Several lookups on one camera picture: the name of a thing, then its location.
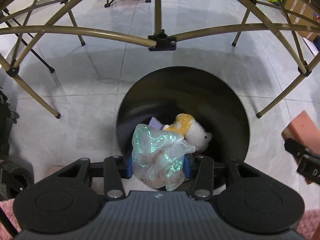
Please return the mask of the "glittery green pouch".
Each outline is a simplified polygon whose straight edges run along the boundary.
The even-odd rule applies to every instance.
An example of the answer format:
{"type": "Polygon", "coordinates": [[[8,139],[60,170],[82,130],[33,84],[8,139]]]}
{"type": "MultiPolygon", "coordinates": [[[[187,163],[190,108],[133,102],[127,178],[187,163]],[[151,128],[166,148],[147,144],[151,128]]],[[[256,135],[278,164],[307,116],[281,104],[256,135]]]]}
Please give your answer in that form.
{"type": "Polygon", "coordinates": [[[149,187],[174,191],[185,180],[184,156],[194,152],[182,135],[138,124],[132,137],[133,174],[149,187]]]}

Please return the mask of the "yellow white plush toy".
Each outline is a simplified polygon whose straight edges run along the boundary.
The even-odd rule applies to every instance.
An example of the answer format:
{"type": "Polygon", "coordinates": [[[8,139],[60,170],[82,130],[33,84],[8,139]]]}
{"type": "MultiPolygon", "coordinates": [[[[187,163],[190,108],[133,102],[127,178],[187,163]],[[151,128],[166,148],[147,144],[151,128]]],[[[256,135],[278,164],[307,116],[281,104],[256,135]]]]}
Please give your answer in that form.
{"type": "Polygon", "coordinates": [[[190,114],[179,114],[175,121],[164,131],[173,131],[181,134],[189,144],[195,147],[196,152],[204,152],[212,139],[212,133],[204,128],[190,114]]]}

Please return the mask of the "layered cake sponge toy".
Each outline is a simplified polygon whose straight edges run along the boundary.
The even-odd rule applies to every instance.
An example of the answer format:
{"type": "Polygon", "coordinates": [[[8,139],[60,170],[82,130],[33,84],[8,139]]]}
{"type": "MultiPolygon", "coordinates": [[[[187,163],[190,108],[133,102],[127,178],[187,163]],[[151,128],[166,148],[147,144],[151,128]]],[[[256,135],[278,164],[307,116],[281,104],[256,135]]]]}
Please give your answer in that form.
{"type": "Polygon", "coordinates": [[[319,129],[306,111],[298,114],[282,131],[284,140],[293,139],[319,155],[319,129]]]}

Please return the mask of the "purple knitted cloth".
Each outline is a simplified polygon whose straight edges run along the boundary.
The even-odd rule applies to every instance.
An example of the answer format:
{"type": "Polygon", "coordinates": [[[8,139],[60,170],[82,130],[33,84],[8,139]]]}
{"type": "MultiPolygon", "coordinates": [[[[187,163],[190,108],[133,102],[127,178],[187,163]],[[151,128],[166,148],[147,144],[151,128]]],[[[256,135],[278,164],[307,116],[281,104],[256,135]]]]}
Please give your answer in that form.
{"type": "Polygon", "coordinates": [[[150,119],[149,124],[150,127],[157,129],[157,130],[166,130],[170,126],[162,124],[157,118],[154,116],[150,119]]]}

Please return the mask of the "black trash bin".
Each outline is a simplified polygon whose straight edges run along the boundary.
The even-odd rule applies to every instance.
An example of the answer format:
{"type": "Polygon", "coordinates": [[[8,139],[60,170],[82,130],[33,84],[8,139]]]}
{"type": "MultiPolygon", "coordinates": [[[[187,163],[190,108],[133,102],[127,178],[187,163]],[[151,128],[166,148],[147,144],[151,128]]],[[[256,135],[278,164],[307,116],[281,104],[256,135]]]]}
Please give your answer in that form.
{"type": "Polygon", "coordinates": [[[132,160],[134,176],[151,188],[181,186],[184,157],[195,153],[213,160],[213,185],[219,188],[225,161],[246,157],[249,123],[237,95],[218,77],[167,67],[144,76],[125,95],[117,139],[132,160]]]}

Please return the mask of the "pink fuzzy sleeve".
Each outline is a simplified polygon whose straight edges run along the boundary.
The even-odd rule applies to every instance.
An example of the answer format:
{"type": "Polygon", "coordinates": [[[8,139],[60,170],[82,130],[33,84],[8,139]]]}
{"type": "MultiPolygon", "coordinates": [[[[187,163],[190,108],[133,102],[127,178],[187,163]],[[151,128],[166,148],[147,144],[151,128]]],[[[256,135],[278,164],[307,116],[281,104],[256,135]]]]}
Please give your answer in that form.
{"type": "MultiPolygon", "coordinates": [[[[13,211],[13,203],[14,199],[5,200],[0,202],[1,209],[4,211],[10,222],[13,224],[13,226],[16,228],[18,232],[21,232],[21,228],[17,222],[17,219],[14,215],[13,211]]],[[[5,227],[1,224],[1,231],[0,231],[0,239],[1,240],[10,240],[12,239],[11,235],[7,232],[5,227]]]]}

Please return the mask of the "black suitcase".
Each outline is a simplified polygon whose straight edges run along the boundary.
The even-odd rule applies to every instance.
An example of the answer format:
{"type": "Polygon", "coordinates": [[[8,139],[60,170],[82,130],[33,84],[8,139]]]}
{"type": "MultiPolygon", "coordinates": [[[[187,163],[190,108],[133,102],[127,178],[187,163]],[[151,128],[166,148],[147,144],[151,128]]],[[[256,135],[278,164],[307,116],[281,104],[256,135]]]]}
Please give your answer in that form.
{"type": "Polygon", "coordinates": [[[8,156],[10,152],[9,136],[12,124],[17,123],[20,115],[11,109],[8,97],[1,88],[1,157],[8,156]]]}

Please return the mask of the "cardboard boxes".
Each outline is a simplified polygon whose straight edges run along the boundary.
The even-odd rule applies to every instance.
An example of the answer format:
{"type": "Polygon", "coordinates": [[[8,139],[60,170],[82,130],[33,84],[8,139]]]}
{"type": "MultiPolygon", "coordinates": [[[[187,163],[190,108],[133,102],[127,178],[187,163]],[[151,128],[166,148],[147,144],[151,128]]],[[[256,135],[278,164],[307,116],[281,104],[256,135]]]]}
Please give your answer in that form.
{"type": "MultiPolygon", "coordinates": [[[[284,7],[287,10],[294,11],[319,23],[319,16],[301,0],[287,0],[284,7]]],[[[288,14],[288,16],[292,24],[313,26],[312,23],[293,14],[288,14]]],[[[310,31],[298,31],[298,33],[301,37],[304,37],[311,42],[319,35],[319,33],[313,33],[310,31]]]]}

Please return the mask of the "folding camping table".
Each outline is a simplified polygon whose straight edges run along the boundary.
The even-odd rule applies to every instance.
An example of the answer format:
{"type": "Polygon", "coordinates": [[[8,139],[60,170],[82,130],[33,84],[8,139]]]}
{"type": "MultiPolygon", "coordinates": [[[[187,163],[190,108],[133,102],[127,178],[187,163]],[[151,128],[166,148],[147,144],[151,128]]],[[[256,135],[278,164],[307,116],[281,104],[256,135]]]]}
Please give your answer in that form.
{"type": "MultiPolygon", "coordinates": [[[[27,13],[25,17],[25,21],[23,25],[19,25],[17,27],[8,27],[1,28],[1,35],[7,34],[18,34],[15,52],[12,55],[12,63],[8,62],[3,55],[1,54],[1,67],[5,69],[7,74],[12,77],[32,98],[34,98],[42,107],[48,110],[53,116],[57,119],[60,118],[60,113],[51,107],[48,103],[46,103],[43,98],[41,98],[18,74],[20,64],[26,55],[33,50],[33,46],[37,44],[40,38],[46,34],[68,34],[68,35],[77,35],[82,46],[85,45],[84,39],[82,36],[91,36],[98,38],[105,38],[109,40],[122,41],[131,44],[137,44],[140,46],[148,47],[150,51],[165,51],[165,50],[175,50],[176,43],[184,40],[190,40],[193,38],[216,35],[216,34],[224,34],[224,33],[234,33],[237,32],[236,37],[232,43],[232,46],[237,44],[237,41],[244,31],[254,31],[254,30],[269,30],[271,33],[277,37],[277,39],[281,42],[281,44],[286,48],[286,50],[290,53],[290,55],[294,58],[296,63],[298,64],[299,75],[294,81],[283,91],[281,92],[271,103],[269,103],[265,108],[263,108],[260,112],[256,114],[257,118],[261,118],[264,114],[266,114],[269,110],[271,110],[276,104],[278,104],[281,100],[283,100],[290,92],[292,92],[306,77],[308,77],[313,69],[319,64],[319,52],[314,57],[314,59],[306,64],[304,60],[304,56],[297,39],[296,31],[303,32],[312,32],[319,33],[319,22],[313,20],[312,17],[306,17],[302,13],[294,12],[292,9],[285,9],[281,0],[277,0],[279,6],[274,6],[271,3],[265,3],[258,0],[237,0],[241,3],[245,8],[246,12],[240,24],[234,25],[222,25],[218,27],[206,28],[206,29],[198,29],[194,31],[189,31],[185,33],[179,33],[176,35],[167,36],[162,29],[162,0],[155,0],[155,30],[154,34],[148,38],[142,38],[138,36],[133,36],[129,34],[122,34],[113,31],[106,31],[100,29],[92,29],[92,28],[83,28],[78,27],[74,16],[72,14],[72,9],[78,5],[83,0],[55,0],[47,3],[39,3],[38,0],[34,0],[33,3],[22,9],[17,11],[14,14],[7,13],[7,7],[15,0],[1,0],[1,12],[5,12],[8,16],[1,18],[1,24],[11,18],[16,16],[20,16],[21,14],[27,13]],[[58,10],[44,25],[27,25],[29,18],[32,12],[35,9],[46,7],[48,5],[54,3],[62,3],[64,6],[58,10]],[[266,7],[272,7],[279,9],[283,12],[283,15],[286,18],[287,24],[273,23],[260,9],[257,7],[257,4],[263,5],[266,7]],[[257,17],[262,23],[252,23],[247,24],[247,19],[252,13],[257,17]],[[59,21],[65,14],[69,14],[72,20],[72,26],[55,26],[56,22],[59,21]],[[290,15],[295,15],[298,18],[301,18],[311,25],[297,25],[293,24],[289,18],[290,15]],[[292,36],[295,41],[296,50],[289,44],[287,39],[280,32],[281,30],[288,30],[292,32],[292,36]],[[20,47],[20,40],[23,37],[24,33],[36,33],[36,36],[32,38],[31,42],[27,45],[27,47],[22,51],[18,59],[16,59],[17,51],[20,47]]],[[[319,0],[301,0],[306,6],[312,8],[314,12],[319,15],[319,0]]]]}

